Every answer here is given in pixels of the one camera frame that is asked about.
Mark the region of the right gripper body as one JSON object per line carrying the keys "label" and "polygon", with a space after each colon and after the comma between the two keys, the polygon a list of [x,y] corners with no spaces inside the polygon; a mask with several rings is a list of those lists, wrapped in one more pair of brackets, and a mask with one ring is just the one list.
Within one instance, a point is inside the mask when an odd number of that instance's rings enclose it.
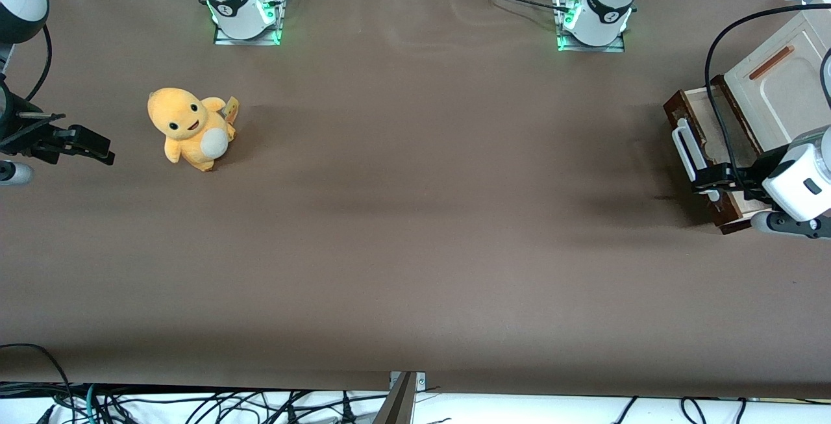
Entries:
{"label": "right gripper body", "polygon": [[32,151],[32,146],[42,137],[39,127],[45,124],[45,119],[45,112],[24,112],[23,116],[20,116],[19,112],[2,112],[2,158],[23,155],[47,162],[47,156],[43,152]]}

